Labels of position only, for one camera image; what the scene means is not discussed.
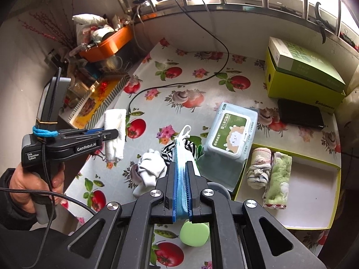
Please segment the green box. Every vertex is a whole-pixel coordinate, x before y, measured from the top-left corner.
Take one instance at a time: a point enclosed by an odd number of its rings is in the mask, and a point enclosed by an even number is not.
[[[279,72],[274,66],[269,49],[266,55],[265,73],[268,97],[317,106],[330,114],[334,113],[345,97],[344,91],[336,92],[311,81]]]
[[[297,76],[342,92],[345,83],[336,69],[322,56],[294,43],[269,38],[269,50],[277,71]]]

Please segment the black and white striped cloth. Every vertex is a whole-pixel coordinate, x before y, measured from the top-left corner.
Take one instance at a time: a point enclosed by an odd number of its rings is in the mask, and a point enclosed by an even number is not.
[[[186,150],[190,151],[193,155],[193,158],[196,158],[196,145],[185,139],[184,140],[184,147],[186,148]],[[175,148],[175,143],[171,142],[170,144],[168,144],[167,146],[165,146],[162,150],[162,158],[164,159],[164,162],[167,165],[167,168],[169,168],[169,163],[171,163],[172,161],[172,153],[173,153],[173,149]]]

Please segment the gray cup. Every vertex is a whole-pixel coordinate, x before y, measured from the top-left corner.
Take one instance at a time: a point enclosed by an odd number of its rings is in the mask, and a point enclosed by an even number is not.
[[[220,194],[224,195],[228,200],[230,200],[230,194],[228,190],[221,184],[218,184],[216,182],[208,182],[208,188],[219,192]]]

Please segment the rolled towel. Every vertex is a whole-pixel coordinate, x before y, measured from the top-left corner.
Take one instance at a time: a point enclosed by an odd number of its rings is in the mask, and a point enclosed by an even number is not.
[[[151,191],[155,186],[159,178],[166,176],[167,166],[161,157],[159,151],[149,149],[147,153],[144,153],[138,161],[136,166],[137,175],[141,178],[138,186],[133,190],[132,195],[139,197],[142,194]]]
[[[272,209],[287,207],[291,164],[291,156],[275,152],[269,185],[263,195],[264,207]]]
[[[253,189],[261,189],[268,184],[272,163],[272,152],[267,148],[256,148],[252,152],[251,165],[247,171],[247,182]]]
[[[107,163],[118,163],[123,159],[123,148],[126,136],[126,109],[110,109],[105,111],[104,129],[117,129],[118,137],[105,142]]]

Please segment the smartphone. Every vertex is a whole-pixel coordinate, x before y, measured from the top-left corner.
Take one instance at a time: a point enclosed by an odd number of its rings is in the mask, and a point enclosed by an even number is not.
[[[315,129],[324,128],[322,114],[316,106],[292,100],[279,99],[278,111],[279,118],[284,123]]]

